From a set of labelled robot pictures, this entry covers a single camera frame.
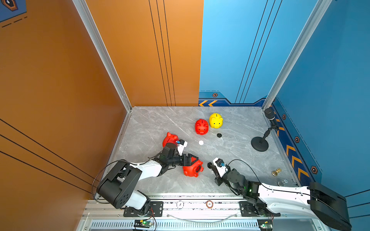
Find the red piggy bank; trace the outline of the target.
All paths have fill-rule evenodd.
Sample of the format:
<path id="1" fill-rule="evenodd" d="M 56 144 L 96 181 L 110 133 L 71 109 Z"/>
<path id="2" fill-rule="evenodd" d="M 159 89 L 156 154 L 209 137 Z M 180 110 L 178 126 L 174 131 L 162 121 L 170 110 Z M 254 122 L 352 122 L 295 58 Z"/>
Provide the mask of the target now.
<path id="1" fill-rule="evenodd" d="M 178 136 L 168 132 L 162 142 L 162 146 L 165 147 L 167 143 L 172 143 L 172 144 L 177 145 L 178 142 L 179 142 Z"/>
<path id="2" fill-rule="evenodd" d="M 206 120 L 204 119 L 199 119 L 195 123 L 195 132 L 198 135 L 205 135 L 209 131 L 209 124 Z"/>
<path id="3" fill-rule="evenodd" d="M 195 177 L 197 178 L 199 174 L 204 170 L 203 162 L 197 160 L 193 165 L 188 167 L 183 167 L 183 173 L 187 177 Z"/>

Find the yellow piggy bank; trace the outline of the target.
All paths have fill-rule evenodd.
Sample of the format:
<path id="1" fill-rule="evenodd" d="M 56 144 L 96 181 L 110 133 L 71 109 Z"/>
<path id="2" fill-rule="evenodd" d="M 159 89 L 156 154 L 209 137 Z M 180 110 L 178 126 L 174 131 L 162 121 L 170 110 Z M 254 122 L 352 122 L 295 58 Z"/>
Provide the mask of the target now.
<path id="1" fill-rule="evenodd" d="M 214 129 L 219 129 L 223 125 L 223 118 L 219 113 L 213 113 L 210 116 L 209 121 L 210 121 L 209 124 L 211 128 L 214 128 Z"/>

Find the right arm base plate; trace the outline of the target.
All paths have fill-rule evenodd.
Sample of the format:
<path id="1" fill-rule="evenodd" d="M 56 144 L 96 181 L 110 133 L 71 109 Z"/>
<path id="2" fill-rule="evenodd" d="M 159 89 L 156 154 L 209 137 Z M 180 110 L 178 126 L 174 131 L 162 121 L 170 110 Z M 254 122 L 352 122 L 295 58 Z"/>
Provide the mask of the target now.
<path id="1" fill-rule="evenodd" d="M 280 213 L 273 213 L 268 210 L 267 205 L 265 203 L 257 203 L 254 205 L 253 203 L 247 201 L 240 201 L 240 212 L 243 217 L 280 217 Z"/>

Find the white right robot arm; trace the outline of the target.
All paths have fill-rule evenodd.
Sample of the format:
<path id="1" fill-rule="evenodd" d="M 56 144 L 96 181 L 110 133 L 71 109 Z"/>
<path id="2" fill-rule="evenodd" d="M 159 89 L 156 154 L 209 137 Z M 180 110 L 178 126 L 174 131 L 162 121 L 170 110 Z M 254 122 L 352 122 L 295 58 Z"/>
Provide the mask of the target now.
<path id="1" fill-rule="evenodd" d="M 207 167 L 215 174 L 215 183 L 225 184 L 235 195 L 241 196 L 244 217 L 279 217 L 283 214 L 317 218 L 326 226 L 350 231 L 352 225 L 346 198 L 317 182 L 309 186 L 282 187 L 260 181 L 250 181 L 220 158 Z"/>

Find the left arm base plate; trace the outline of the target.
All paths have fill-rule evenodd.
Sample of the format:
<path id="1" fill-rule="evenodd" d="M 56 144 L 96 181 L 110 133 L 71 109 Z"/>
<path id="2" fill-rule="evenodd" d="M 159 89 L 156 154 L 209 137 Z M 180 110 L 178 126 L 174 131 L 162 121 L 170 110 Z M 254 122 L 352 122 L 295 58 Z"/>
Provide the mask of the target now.
<path id="1" fill-rule="evenodd" d="M 150 204 L 141 210 L 134 209 L 132 207 L 126 207 L 124 210 L 124 217 L 162 217 L 163 215 L 163 201 L 151 201 Z"/>

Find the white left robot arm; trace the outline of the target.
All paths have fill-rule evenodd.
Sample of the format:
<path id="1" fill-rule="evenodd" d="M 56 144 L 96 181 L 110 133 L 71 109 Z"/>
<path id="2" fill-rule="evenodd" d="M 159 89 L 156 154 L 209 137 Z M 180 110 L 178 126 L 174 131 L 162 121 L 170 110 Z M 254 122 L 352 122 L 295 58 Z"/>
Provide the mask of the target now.
<path id="1" fill-rule="evenodd" d="M 150 208 L 150 198 L 136 191 L 136 185 L 140 180 L 159 177 L 176 166 L 184 167 L 184 173 L 189 176 L 197 177 L 203 171 L 203 162 L 197 156 L 181 154 L 176 144 L 167 143 L 161 152 L 147 162 L 134 164 L 124 159 L 118 160 L 99 182 L 96 192 L 114 208 L 130 207 L 145 214 Z"/>

